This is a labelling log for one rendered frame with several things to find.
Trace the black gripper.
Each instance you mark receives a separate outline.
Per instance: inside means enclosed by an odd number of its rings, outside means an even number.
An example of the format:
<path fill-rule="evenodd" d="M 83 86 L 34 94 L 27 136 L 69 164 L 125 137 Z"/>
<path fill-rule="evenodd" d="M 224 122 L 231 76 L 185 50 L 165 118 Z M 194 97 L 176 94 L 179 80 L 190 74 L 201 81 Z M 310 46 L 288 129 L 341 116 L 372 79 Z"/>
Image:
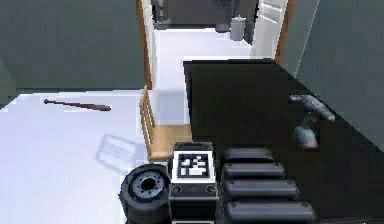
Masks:
<path fill-rule="evenodd" d="M 169 183 L 166 167 L 160 164 L 144 164 L 126 175 L 119 193 L 126 224 L 166 224 Z"/>

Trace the wooden chair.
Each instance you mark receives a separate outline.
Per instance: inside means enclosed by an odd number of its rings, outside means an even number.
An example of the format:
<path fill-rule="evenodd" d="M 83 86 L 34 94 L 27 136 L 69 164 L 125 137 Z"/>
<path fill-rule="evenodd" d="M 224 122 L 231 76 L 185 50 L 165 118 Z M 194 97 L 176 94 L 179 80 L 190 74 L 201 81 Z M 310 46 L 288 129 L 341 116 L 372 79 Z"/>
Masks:
<path fill-rule="evenodd" d="M 191 142 L 190 124 L 158 125 L 152 111 L 148 87 L 144 86 L 139 102 L 141 127 L 149 162 L 166 161 L 176 142 Z"/>

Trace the brown baseball bat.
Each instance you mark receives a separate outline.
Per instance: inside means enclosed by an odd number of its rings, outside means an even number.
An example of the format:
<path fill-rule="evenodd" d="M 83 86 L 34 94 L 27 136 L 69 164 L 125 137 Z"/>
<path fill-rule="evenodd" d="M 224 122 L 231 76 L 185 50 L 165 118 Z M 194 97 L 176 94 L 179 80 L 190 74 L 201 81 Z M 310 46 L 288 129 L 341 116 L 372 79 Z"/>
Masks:
<path fill-rule="evenodd" d="M 48 100 L 48 99 L 44 99 L 43 102 L 44 102 L 44 104 L 65 105 L 65 106 L 72 106 L 72 107 L 78 107 L 78 108 L 84 108 L 84 109 L 90 109 L 90 110 L 97 110 L 97 111 L 111 111 L 111 107 L 108 106 L 108 105 L 82 104 L 82 103 L 73 103 L 73 102 L 62 102 L 62 101 Z"/>

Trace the black table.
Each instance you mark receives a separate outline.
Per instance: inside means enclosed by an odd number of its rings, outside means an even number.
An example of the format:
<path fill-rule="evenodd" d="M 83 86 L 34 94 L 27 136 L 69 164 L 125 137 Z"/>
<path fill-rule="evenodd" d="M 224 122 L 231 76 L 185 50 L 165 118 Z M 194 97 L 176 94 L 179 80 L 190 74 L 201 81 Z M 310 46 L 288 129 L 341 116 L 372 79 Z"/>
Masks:
<path fill-rule="evenodd" d="M 304 117 L 292 95 L 309 89 L 270 59 L 192 60 L 183 64 L 196 141 L 217 152 L 262 147 L 296 182 L 317 224 L 384 224 L 384 152 L 342 117 L 317 121 L 318 148 L 293 138 Z"/>

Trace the grey spray bottle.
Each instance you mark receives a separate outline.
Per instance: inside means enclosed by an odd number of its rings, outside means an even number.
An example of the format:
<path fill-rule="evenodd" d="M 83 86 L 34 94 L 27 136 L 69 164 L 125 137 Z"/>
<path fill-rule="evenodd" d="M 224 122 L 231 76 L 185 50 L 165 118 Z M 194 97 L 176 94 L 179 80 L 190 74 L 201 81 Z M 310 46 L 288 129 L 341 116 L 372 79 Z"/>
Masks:
<path fill-rule="evenodd" d="M 334 122 L 336 116 L 330 109 L 313 95 L 290 95 L 292 102 L 298 102 L 303 106 L 305 116 L 294 129 L 293 137 L 297 145 L 305 149 L 316 149 L 318 142 L 311 125 L 318 120 Z"/>

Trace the grey bin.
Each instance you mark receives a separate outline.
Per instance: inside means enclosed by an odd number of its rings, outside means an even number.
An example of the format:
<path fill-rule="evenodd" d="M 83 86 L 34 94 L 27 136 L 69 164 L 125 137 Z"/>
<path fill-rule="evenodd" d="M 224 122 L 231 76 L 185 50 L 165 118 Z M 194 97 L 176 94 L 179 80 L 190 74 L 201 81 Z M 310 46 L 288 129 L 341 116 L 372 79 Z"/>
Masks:
<path fill-rule="evenodd" d="M 230 27 L 230 39 L 233 41 L 241 41 L 244 37 L 246 19 L 241 16 L 233 17 Z"/>

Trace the white room door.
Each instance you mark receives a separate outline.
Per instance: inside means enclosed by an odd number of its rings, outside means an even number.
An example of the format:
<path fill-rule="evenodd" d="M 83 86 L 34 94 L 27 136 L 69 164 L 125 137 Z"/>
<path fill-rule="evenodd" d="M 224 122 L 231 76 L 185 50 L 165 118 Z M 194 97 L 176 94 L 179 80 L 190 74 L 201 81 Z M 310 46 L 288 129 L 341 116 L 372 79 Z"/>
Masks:
<path fill-rule="evenodd" d="M 254 58 L 275 58 L 288 0 L 259 0 L 251 48 Z"/>

